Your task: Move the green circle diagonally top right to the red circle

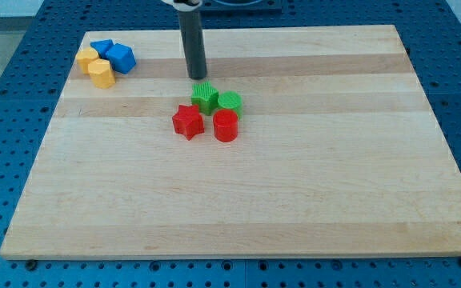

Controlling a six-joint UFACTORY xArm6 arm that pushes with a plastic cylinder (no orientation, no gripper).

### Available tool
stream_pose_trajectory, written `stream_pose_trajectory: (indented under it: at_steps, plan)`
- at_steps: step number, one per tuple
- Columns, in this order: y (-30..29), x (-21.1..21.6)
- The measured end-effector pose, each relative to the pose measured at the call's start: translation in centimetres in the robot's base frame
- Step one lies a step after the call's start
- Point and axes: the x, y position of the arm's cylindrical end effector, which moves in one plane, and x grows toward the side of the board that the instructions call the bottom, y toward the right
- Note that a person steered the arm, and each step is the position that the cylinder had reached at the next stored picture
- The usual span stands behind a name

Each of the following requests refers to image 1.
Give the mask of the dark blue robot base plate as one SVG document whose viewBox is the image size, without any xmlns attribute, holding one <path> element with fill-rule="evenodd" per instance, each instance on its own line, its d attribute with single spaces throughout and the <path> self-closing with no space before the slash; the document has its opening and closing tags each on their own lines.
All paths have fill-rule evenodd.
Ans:
<svg viewBox="0 0 461 288">
<path fill-rule="evenodd" d="M 202 12 L 278 12 L 283 0 L 203 0 Z"/>
</svg>

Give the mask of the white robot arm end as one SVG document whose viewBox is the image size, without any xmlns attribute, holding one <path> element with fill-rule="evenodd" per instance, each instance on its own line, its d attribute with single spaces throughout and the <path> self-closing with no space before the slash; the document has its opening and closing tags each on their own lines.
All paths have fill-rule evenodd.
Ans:
<svg viewBox="0 0 461 288">
<path fill-rule="evenodd" d="M 180 12 L 197 10 L 203 4 L 203 0 L 162 0 L 162 2 Z"/>
</svg>

